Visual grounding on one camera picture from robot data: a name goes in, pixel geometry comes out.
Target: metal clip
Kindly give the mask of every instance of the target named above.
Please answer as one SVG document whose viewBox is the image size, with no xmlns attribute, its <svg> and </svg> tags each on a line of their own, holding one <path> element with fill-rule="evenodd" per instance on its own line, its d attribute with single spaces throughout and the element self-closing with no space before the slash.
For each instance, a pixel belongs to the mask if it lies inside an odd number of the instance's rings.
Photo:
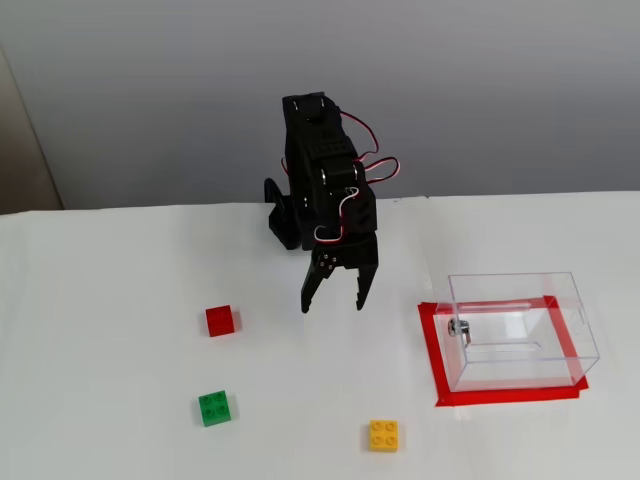
<svg viewBox="0 0 640 480">
<path fill-rule="evenodd" d="M 452 337 L 455 337 L 456 335 L 464 335 L 466 345 L 469 345 L 471 343 L 471 331 L 469 328 L 469 322 L 467 322 L 466 320 L 460 320 L 456 322 L 456 319 L 452 318 L 451 320 L 449 320 L 448 327 L 449 335 L 451 335 Z"/>
</svg>

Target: green lego brick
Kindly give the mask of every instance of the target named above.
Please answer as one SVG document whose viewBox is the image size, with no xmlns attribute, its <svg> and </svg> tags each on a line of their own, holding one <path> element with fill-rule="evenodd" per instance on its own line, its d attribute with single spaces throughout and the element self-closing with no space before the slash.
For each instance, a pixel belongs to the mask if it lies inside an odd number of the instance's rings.
<svg viewBox="0 0 640 480">
<path fill-rule="evenodd" d="M 227 394 L 221 392 L 210 393 L 198 398 L 200 403 L 200 412 L 202 413 L 202 423 L 205 427 L 216 425 L 231 420 L 229 412 L 229 403 L 227 402 Z"/>
</svg>

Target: yellow lego brick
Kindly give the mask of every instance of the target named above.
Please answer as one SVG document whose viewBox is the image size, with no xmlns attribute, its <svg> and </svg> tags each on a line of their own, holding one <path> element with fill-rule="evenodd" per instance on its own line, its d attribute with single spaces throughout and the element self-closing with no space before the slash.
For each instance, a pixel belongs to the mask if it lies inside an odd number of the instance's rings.
<svg viewBox="0 0 640 480">
<path fill-rule="evenodd" d="M 398 450 L 398 422 L 371 420 L 369 423 L 369 448 L 373 452 Z"/>
</svg>

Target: red lego brick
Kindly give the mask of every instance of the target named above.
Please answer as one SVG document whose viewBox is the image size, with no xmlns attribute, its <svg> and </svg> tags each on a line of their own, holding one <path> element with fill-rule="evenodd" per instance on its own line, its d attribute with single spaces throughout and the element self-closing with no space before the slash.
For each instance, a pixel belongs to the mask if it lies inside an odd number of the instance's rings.
<svg viewBox="0 0 640 480">
<path fill-rule="evenodd" d="M 233 316 L 231 315 L 231 307 L 229 305 L 210 308 L 205 313 L 207 314 L 207 327 L 209 327 L 210 337 L 235 332 L 233 328 Z"/>
</svg>

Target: lego brick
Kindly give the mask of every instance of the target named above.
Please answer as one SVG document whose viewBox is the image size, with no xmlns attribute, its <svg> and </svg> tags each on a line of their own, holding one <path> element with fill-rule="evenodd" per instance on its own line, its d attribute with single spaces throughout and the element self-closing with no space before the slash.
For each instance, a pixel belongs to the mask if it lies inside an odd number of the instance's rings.
<svg viewBox="0 0 640 480">
<path fill-rule="evenodd" d="M 373 452 L 398 450 L 398 422 L 371 420 L 369 423 L 369 448 Z"/>
<path fill-rule="evenodd" d="M 198 403 L 200 404 L 200 413 L 202 413 L 202 423 L 205 427 L 231 420 L 227 394 L 224 390 L 203 395 L 198 398 Z"/>
<path fill-rule="evenodd" d="M 231 315 L 231 307 L 229 305 L 210 308 L 206 310 L 205 313 L 207 315 L 207 328 L 209 329 L 210 337 L 217 337 L 235 332 L 235 328 L 233 327 L 233 316 Z"/>
</svg>

